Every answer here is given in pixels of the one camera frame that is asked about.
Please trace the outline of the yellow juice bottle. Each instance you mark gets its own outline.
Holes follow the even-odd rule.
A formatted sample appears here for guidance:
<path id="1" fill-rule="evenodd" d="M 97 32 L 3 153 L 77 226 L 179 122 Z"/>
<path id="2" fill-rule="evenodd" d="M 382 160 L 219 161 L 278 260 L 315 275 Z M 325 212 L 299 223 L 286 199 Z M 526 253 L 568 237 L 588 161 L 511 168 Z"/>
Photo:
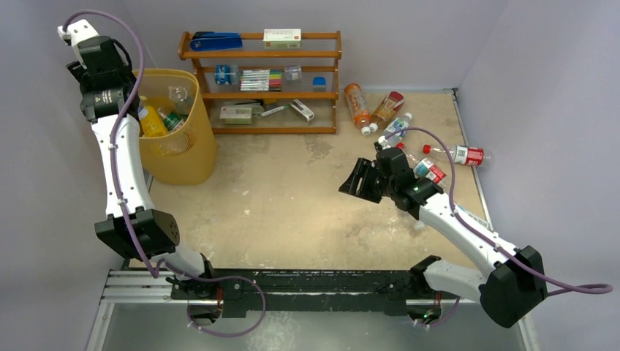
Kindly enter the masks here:
<path id="1" fill-rule="evenodd" d="M 168 133 L 158 112 L 144 96 L 140 96 L 137 115 L 144 137 L 163 137 Z"/>

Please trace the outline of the dark green label bottle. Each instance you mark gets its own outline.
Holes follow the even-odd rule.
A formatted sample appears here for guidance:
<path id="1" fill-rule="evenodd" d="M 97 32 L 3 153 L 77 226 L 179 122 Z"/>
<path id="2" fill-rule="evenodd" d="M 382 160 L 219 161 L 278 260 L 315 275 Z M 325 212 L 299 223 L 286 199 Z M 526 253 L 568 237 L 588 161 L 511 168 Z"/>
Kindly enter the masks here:
<path id="1" fill-rule="evenodd" d="M 168 97 L 173 105 L 174 111 L 184 118 L 186 118 L 194 103 L 194 97 L 191 91 L 184 86 L 169 86 Z"/>

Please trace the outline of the green white label bottle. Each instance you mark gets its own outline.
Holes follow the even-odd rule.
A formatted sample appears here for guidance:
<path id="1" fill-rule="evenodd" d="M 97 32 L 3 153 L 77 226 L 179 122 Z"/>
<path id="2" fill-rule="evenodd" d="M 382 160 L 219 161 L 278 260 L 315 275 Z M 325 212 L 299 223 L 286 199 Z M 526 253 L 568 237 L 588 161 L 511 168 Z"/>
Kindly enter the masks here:
<path id="1" fill-rule="evenodd" d="M 157 113 L 162 120 L 169 133 L 179 130 L 186 122 L 184 118 L 178 115 L 173 109 L 161 106 L 157 109 Z"/>

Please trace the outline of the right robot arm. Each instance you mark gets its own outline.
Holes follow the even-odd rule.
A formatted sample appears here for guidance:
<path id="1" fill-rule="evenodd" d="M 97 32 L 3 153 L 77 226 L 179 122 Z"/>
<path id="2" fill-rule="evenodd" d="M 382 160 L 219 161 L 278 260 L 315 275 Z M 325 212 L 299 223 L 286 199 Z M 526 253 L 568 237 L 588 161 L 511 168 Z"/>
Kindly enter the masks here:
<path id="1" fill-rule="evenodd" d="M 510 328 L 548 297 L 541 254 L 531 246 L 519 249 L 451 206 L 444 189 L 416 175 L 404 152 L 387 148 L 374 161 L 359 158 L 339 191 L 373 203 L 390 198 L 396 207 L 432 227 L 464 253 L 473 268 L 433 258 L 417 265 L 410 287 L 427 298 L 436 291 L 481 305 L 503 328 Z"/>

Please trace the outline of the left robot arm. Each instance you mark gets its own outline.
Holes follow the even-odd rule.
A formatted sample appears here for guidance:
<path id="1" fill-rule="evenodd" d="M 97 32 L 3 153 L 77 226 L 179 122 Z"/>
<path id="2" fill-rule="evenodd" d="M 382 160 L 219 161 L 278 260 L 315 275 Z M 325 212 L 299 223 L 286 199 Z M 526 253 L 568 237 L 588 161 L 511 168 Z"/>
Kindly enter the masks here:
<path id="1" fill-rule="evenodd" d="M 201 299 L 214 296 L 218 279 L 208 260 L 181 243 L 172 214 L 155 209 L 147 190 L 139 151 L 137 89 L 128 53 L 115 39 L 99 34 L 62 34 L 77 61 L 67 69 L 80 84 L 80 109 L 97 139 L 107 187 L 105 220 L 94 225 L 97 238 L 124 259 L 141 260 L 157 277 L 162 265 Z"/>

